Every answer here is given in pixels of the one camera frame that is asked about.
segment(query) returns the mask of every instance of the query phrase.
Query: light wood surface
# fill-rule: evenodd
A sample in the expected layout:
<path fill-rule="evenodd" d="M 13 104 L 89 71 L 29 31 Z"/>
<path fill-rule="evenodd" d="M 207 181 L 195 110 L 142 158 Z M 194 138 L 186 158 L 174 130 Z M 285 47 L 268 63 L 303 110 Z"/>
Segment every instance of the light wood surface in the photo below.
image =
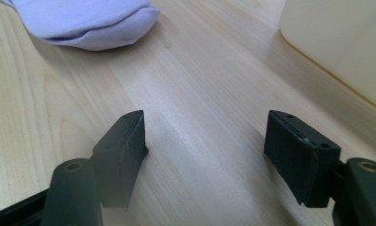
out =
<path fill-rule="evenodd" d="M 376 160 L 376 108 L 286 43 L 284 3 L 154 0 L 142 40 L 99 53 L 30 37 L 0 3 L 0 210 L 143 109 L 150 153 L 114 225 L 333 225 L 333 202 L 299 206 L 262 154 L 268 112 Z"/>

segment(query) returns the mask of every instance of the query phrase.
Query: tabletop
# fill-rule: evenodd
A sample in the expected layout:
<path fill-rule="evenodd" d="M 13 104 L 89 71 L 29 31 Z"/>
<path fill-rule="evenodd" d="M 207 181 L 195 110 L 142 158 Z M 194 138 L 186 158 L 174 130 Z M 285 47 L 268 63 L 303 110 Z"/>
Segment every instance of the tabletop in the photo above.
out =
<path fill-rule="evenodd" d="M 142 109 L 149 154 L 114 225 L 333 225 L 333 202 L 298 205 L 263 155 L 268 112 L 306 121 L 343 161 L 376 160 L 376 107 L 285 41 L 285 0 L 152 4 L 141 40 L 89 52 L 28 35 L 0 3 L 0 210 Z"/>

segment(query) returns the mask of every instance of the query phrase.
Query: folded cloth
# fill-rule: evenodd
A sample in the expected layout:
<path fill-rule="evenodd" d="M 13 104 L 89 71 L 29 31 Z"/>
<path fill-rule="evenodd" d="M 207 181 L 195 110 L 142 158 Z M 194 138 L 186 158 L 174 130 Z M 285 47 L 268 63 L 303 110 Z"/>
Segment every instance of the folded cloth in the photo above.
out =
<path fill-rule="evenodd" d="M 149 0 L 3 0 L 26 29 L 52 44 L 91 51 L 135 43 L 155 23 Z"/>

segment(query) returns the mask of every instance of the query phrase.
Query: lavender fabric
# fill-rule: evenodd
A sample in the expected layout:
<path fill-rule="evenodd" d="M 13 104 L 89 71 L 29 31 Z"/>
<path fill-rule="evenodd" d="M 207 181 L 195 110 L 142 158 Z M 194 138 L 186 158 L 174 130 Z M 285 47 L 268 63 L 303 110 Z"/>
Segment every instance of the lavender fabric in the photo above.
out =
<path fill-rule="evenodd" d="M 149 0 L 3 0 L 26 29 L 56 45 L 91 51 L 133 44 L 155 24 Z"/>

